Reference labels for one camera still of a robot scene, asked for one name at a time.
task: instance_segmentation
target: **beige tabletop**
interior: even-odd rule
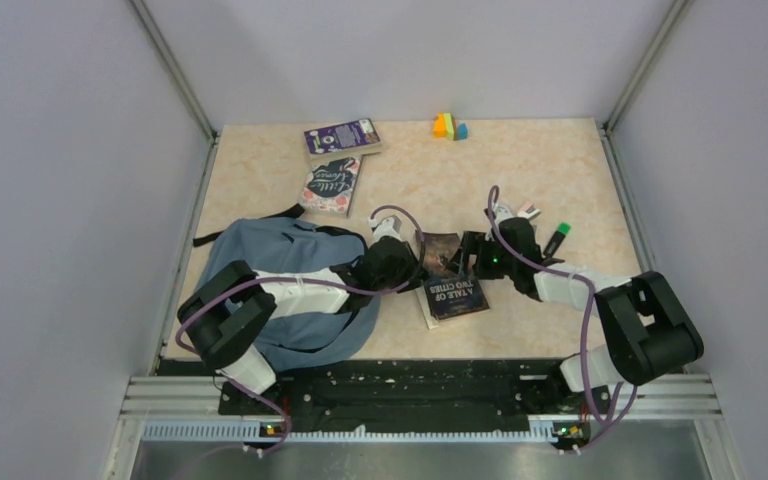
[[[306,213],[303,220],[351,229],[371,240],[372,210],[397,204],[427,232],[487,230],[487,192],[501,203],[533,202],[545,245],[560,222],[572,231],[557,256],[606,273],[640,272],[628,228],[592,119],[466,121],[469,138],[431,136],[431,122],[375,122],[386,143],[366,156],[349,218]],[[197,235],[238,218],[258,218],[293,205],[310,165],[302,132],[321,125],[226,126],[221,135]],[[413,232],[405,221],[402,236]],[[193,292],[210,247],[192,251],[180,301]],[[416,293],[385,297],[375,330],[353,358],[561,357],[578,350],[581,312],[534,301],[505,280],[482,281],[490,310],[429,330]],[[191,358],[169,339],[166,358]],[[591,322],[589,346],[604,343]]]

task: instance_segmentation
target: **book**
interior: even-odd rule
[[[308,130],[304,138],[310,161],[317,165],[351,155],[378,153],[384,148],[368,118]]]
[[[425,233],[422,266],[428,279],[417,289],[420,307],[429,329],[443,320],[488,310],[481,285],[469,269],[470,259],[455,258],[460,249],[456,233]]]
[[[311,167],[299,205],[311,212],[349,216],[360,174],[361,156],[341,158]]]

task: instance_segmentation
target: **blue bag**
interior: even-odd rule
[[[199,246],[215,238],[196,289],[234,260],[244,260],[253,270],[305,273],[352,262],[366,252],[366,242],[356,233],[298,220],[294,209],[278,215],[240,219],[221,233],[194,240]],[[346,360],[369,338],[380,305],[381,298],[375,297],[356,312],[276,318],[267,322],[254,345],[276,372]]]

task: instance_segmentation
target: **blue block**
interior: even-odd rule
[[[458,133],[455,136],[455,140],[466,140],[466,137],[469,135],[469,130],[466,128],[466,124],[462,123],[458,125]]]

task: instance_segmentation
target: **black marker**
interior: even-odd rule
[[[558,248],[561,246],[561,242],[567,238],[567,234],[569,233],[570,228],[572,227],[570,227],[570,225],[566,222],[558,225],[558,229],[555,230],[555,233],[552,234],[552,238],[549,239],[549,243],[546,244],[546,248],[543,249],[544,257],[551,258],[555,256],[555,252],[558,251]]]

